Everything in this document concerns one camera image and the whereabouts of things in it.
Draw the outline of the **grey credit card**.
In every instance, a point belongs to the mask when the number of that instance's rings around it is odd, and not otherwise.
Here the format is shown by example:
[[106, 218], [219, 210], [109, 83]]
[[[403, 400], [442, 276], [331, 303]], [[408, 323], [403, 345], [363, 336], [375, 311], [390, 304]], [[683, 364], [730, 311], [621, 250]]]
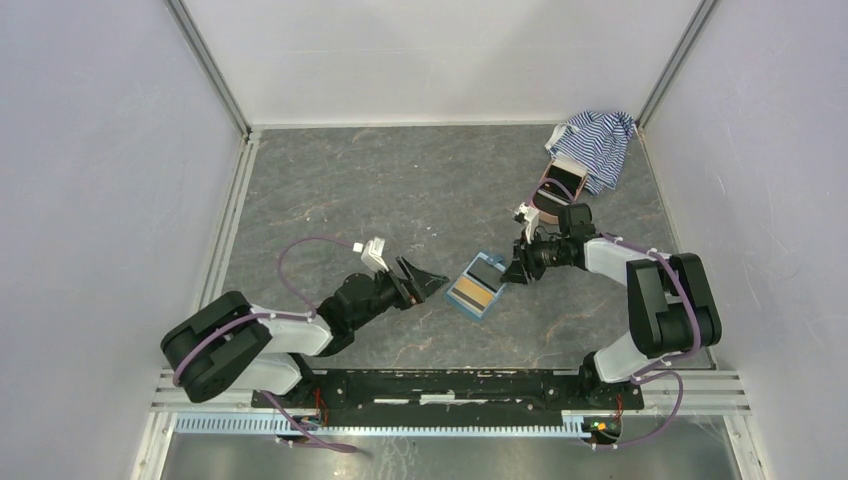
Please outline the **grey credit card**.
[[471, 263], [467, 275], [492, 292], [497, 292], [503, 285], [501, 270], [483, 258], [476, 258]]

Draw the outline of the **orange credit card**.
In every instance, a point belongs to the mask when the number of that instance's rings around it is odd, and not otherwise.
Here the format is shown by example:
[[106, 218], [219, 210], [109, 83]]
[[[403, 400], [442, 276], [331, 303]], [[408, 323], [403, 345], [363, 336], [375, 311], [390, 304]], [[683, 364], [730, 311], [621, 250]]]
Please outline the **orange credit card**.
[[447, 292], [447, 297], [475, 318], [482, 318], [496, 301], [492, 292], [470, 277], [460, 276]]

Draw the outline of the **pink card box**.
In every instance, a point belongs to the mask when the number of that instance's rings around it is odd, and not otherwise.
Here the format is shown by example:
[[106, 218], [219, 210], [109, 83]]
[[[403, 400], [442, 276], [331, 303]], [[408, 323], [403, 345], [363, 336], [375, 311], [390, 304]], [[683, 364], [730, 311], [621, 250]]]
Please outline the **pink card box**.
[[539, 211], [540, 221], [556, 225], [559, 211], [578, 199], [588, 174], [585, 166], [568, 156], [551, 160], [531, 198], [531, 205]]

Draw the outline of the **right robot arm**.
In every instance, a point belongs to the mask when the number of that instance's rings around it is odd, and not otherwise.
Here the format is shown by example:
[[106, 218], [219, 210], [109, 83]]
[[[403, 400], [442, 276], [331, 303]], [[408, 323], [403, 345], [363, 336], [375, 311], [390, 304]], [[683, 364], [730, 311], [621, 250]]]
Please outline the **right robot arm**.
[[649, 372], [717, 344], [722, 325], [703, 262], [692, 253], [666, 254], [596, 228], [584, 203], [558, 213], [558, 232], [543, 235], [538, 209], [525, 203], [513, 218], [523, 231], [501, 280], [528, 284], [554, 267], [575, 267], [625, 286], [628, 331], [587, 355], [577, 382], [580, 400], [602, 408], [618, 385], [647, 381]]

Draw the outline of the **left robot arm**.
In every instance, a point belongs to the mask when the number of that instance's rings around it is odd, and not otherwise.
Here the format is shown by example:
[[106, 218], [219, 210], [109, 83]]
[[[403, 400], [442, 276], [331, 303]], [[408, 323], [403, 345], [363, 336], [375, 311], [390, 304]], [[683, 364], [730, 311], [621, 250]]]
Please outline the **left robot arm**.
[[396, 268], [347, 276], [313, 314], [264, 309], [228, 291], [169, 331], [160, 349], [173, 385], [193, 403], [235, 388], [302, 407], [314, 394], [306, 357], [338, 354], [378, 316], [420, 305], [448, 282], [399, 257]]

